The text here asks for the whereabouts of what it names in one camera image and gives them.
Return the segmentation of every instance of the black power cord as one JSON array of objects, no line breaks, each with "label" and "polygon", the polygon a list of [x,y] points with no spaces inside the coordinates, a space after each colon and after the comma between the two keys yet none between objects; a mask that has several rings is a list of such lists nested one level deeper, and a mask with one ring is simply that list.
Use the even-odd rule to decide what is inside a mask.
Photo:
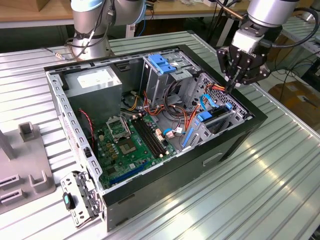
[{"label": "black power cord", "polygon": [[320,26],[318,13],[315,10],[313,10],[311,8],[306,8],[306,7],[295,8],[294,12],[297,12],[297,11],[308,12],[311,15],[313,15],[313,17],[315,19],[314,28],[313,28],[312,32],[310,32],[310,34],[308,36],[306,36],[304,39],[302,39],[300,41],[297,41],[296,43],[290,44],[290,45],[277,45],[276,43],[272,43],[271,41],[268,41],[268,40],[265,40],[265,39],[262,39],[259,42],[259,44],[261,46],[263,46],[263,47],[266,47],[266,48],[288,49],[288,48],[297,47],[297,46],[305,43],[306,41],[308,41],[310,38],[312,38],[317,33],[317,31],[319,29],[319,26]]}]

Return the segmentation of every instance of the pcie slot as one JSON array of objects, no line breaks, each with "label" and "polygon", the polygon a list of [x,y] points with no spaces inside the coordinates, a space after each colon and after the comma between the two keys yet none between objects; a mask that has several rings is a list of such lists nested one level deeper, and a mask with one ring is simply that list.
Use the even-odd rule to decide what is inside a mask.
[{"label": "pcie slot", "polygon": [[133,120],[131,123],[155,158],[159,158],[160,154],[165,153],[164,148],[160,145],[143,119],[138,118]]},{"label": "pcie slot", "polygon": [[133,175],[141,172],[144,168],[145,168],[145,165],[147,164],[148,162],[145,162],[143,163],[142,165],[136,167],[135,169],[131,170],[131,171],[128,171],[127,173],[121,175],[121,176],[118,176],[116,177],[115,179],[111,179],[110,180],[110,184],[116,184],[116,183],[119,183],[129,177],[132,177]]}]

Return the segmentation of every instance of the red cable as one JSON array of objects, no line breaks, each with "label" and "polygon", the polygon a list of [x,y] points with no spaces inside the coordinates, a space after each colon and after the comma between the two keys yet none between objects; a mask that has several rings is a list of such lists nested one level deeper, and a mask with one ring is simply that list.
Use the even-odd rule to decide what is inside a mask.
[{"label": "red cable", "polygon": [[81,110],[81,109],[79,109],[79,111],[80,111],[81,113],[83,113],[83,115],[86,117],[86,119],[87,119],[88,122],[89,122],[90,130],[91,130],[92,150],[93,150],[93,149],[94,149],[94,129],[93,129],[93,127],[92,127],[92,122],[91,122],[91,120],[90,120],[90,117],[88,116],[88,114],[86,114],[85,111],[83,111],[83,110]]}]

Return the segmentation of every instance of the motherboard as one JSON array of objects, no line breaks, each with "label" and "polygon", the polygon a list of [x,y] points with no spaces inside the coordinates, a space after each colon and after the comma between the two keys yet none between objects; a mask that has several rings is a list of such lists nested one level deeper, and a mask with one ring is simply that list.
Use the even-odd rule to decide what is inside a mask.
[{"label": "motherboard", "polygon": [[110,188],[176,154],[157,129],[149,115],[138,115],[112,118],[95,130],[103,187]]}]

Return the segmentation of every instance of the aluminum table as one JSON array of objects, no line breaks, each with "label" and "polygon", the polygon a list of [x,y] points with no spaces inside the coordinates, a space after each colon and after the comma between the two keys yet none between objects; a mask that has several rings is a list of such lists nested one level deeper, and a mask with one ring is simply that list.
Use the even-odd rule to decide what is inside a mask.
[{"label": "aluminum table", "polygon": [[[288,39],[291,39],[294,42],[298,42],[308,36],[311,31],[314,29],[315,24],[304,21],[303,19],[293,16],[282,25],[282,34]],[[320,29],[317,33],[311,37],[305,43],[302,43],[300,46],[308,50],[312,54],[318,53],[317,56],[320,56],[320,44],[315,41],[316,36],[320,35]]]},{"label": "aluminum table", "polygon": [[[187,32],[111,41],[116,54],[178,44],[218,69],[215,51]],[[60,63],[42,49],[0,54],[0,129],[39,125],[57,187],[0,215],[1,239],[308,239],[320,224],[320,136],[254,84],[240,91],[268,119],[233,156],[111,232],[100,219],[76,229],[59,184],[76,160],[43,71]]]}]

